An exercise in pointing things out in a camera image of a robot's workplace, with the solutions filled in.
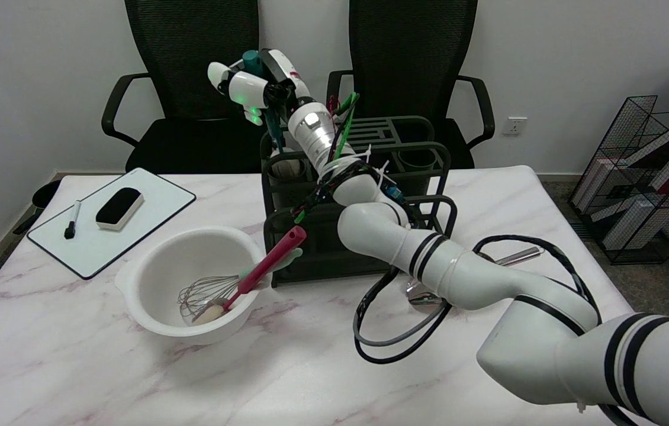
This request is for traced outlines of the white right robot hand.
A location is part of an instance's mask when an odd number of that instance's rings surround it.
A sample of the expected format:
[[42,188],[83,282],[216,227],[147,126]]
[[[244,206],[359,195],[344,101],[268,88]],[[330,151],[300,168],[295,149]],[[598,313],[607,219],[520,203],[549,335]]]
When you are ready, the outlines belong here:
[[315,102],[294,65],[278,49],[248,50],[229,66],[212,62],[207,76],[257,126],[270,112],[287,122],[297,108]]

